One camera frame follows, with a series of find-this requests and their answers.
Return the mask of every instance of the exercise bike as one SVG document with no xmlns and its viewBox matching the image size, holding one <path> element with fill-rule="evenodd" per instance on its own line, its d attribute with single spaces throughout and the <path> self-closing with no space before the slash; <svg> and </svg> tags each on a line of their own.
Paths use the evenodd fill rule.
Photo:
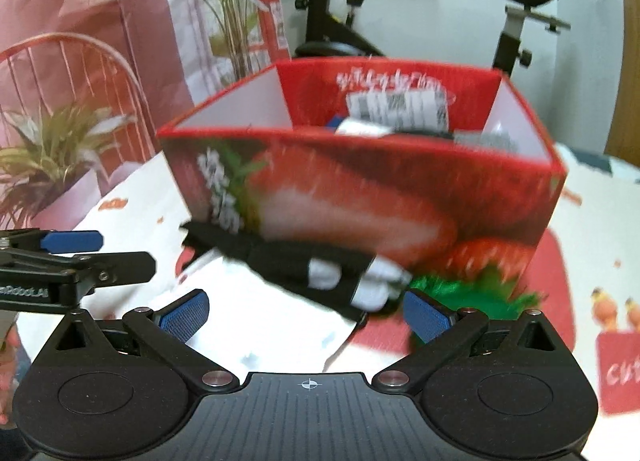
<svg viewBox="0 0 640 461">
<path fill-rule="evenodd" d="M 511 76 L 516 62 L 528 68 L 533 54 L 527 49 L 520 50 L 522 29 L 527 18 L 546 24 L 553 34 L 570 30 L 571 25 L 556 17 L 535 11 L 552 0 L 511 0 L 521 6 L 507 6 L 506 22 L 495 52 L 492 67 Z M 329 12 L 330 0 L 296 0 L 298 10 L 306 10 L 305 43 L 295 50 L 296 57 L 326 56 L 385 56 L 382 51 L 353 29 L 356 10 L 364 0 L 347 0 L 350 11 L 345 22 L 336 19 Z"/>
</svg>

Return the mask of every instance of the wooden door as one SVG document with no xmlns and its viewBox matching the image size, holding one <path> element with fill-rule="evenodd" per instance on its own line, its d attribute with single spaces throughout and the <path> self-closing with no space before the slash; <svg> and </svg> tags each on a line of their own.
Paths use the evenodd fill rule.
<svg viewBox="0 0 640 461">
<path fill-rule="evenodd" d="M 640 0 L 624 1 L 620 87 L 605 152 L 640 166 Z"/>
</svg>

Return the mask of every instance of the strawberry print box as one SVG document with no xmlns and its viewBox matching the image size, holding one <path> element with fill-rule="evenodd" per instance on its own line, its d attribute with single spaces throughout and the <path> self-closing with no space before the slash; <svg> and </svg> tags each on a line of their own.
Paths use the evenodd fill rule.
<svg viewBox="0 0 640 461">
<path fill-rule="evenodd" d="M 517 152 L 436 137 L 337 136 L 326 127 L 349 114 L 403 123 L 412 109 L 425 126 L 507 134 Z M 566 176 L 507 78 L 429 62 L 276 63 L 158 137 L 194 219 L 379 253 L 414 273 L 468 241 L 480 261 L 505 245 L 533 250 Z"/>
</svg>

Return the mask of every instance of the white wall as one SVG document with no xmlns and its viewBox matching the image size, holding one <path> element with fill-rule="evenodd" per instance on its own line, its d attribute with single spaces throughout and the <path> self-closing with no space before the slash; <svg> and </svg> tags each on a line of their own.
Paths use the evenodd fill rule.
<svg viewBox="0 0 640 461">
<path fill-rule="evenodd" d="M 295 10 L 294 0 L 282 1 L 293 48 L 304 41 L 306 13 Z M 489 66 L 504 24 L 505 4 L 505 0 L 365 0 L 355 27 L 390 56 Z M 344 18 L 345 0 L 332 0 L 331 9 Z M 602 151 L 622 62 L 622 0 L 559 0 L 542 11 L 566 18 L 574 28 L 557 37 L 543 25 L 528 22 L 522 46 L 533 52 L 533 63 L 529 69 L 517 66 L 513 80 L 558 139 Z M 554 83 L 556 68 L 561 80 Z M 598 135 L 592 127 L 597 127 Z"/>
<path fill-rule="evenodd" d="M 568 145 L 602 152 L 618 96 L 623 0 L 562 0 L 559 15 L 574 26 L 558 41 L 550 129 Z"/>
</svg>

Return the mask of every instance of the human hand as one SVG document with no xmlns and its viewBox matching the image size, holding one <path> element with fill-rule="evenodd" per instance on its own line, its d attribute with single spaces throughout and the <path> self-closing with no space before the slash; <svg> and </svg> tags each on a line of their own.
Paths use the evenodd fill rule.
<svg viewBox="0 0 640 461">
<path fill-rule="evenodd" d="M 20 337 L 14 325 L 6 336 L 4 347 L 0 349 L 0 425 L 9 422 L 9 416 L 5 414 L 8 403 L 12 397 L 12 386 L 18 360 L 16 351 L 20 347 Z"/>
</svg>

